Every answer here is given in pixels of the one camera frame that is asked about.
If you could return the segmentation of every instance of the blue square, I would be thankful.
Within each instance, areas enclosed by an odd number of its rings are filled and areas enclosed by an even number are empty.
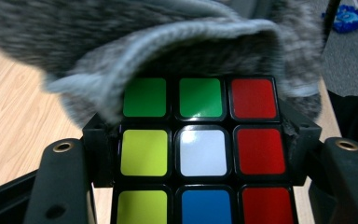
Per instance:
[[[222,189],[184,191],[182,194],[182,223],[232,223],[228,192]]]

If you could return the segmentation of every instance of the gray fabric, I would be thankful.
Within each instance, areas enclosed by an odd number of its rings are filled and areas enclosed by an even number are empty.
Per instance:
[[[80,127],[95,112],[120,122],[127,83],[152,71],[272,75],[280,97],[315,118],[320,26],[306,4],[272,10],[276,23],[207,0],[2,0],[0,49],[45,70],[46,90]]]

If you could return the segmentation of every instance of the blue object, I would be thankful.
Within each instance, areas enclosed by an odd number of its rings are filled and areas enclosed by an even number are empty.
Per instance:
[[[348,33],[358,29],[358,9],[341,5],[338,8],[333,29],[338,33]]]
[[[228,192],[225,190],[186,190],[182,195],[182,223],[232,223]]]

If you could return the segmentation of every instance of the green tile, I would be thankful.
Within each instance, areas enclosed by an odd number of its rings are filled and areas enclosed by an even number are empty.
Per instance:
[[[186,118],[216,118],[222,116],[220,80],[216,78],[181,79],[180,114]]]
[[[126,117],[163,117],[166,114],[166,82],[163,78],[136,78],[124,92]]]

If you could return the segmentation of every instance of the gray towel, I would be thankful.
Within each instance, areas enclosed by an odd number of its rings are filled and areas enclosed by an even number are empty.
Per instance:
[[[0,49],[46,72],[83,127],[121,120],[132,78],[159,72],[266,75],[312,119],[320,110],[322,31],[309,6],[276,1],[270,20],[247,20],[209,0],[0,0]]]

